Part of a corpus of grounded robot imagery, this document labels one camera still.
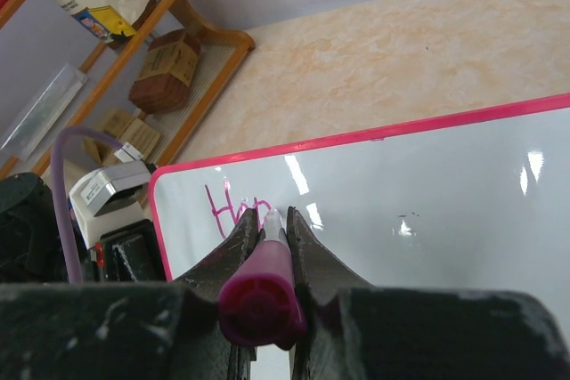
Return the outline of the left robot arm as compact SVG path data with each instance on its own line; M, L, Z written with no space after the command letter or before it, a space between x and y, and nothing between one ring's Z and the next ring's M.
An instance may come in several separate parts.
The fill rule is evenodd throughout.
M73 237L87 282L164 281L166 274L152 221L136 202L96 217L67 199ZM1 281L69 280L53 194L36 174L1 181Z

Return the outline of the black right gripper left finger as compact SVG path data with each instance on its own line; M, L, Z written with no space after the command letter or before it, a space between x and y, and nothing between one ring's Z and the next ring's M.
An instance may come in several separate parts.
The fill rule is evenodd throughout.
M249 378L256 351L224 337L216 300L257 241L250 208L172 282L2 285L2 378Z

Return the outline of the pink capped marker pen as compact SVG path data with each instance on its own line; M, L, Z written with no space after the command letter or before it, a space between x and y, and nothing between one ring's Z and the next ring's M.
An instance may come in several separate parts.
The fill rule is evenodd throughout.
M292 253L279 211L267 213L261 239L218 295L219 324L232 343L290 350L307 331L295 291Z

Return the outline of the pink framed whiteboard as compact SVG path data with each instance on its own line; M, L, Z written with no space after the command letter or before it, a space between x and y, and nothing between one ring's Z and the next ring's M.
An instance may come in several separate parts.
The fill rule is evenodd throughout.
M373 286L525 293L569 350L567 94L164 166L150 197L168 279L295 207Z

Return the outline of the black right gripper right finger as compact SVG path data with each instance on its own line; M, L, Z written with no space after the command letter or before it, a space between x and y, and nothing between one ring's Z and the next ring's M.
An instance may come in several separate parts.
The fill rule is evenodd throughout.
M558 323L531 295L375 287L331 253L295 207L286 224L308 322L294 378L568 378Z

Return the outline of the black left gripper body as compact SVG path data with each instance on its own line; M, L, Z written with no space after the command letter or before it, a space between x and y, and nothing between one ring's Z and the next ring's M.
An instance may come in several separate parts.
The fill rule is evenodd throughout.
M166 281L157 235L148 219L103 235L90 258L91 281Z

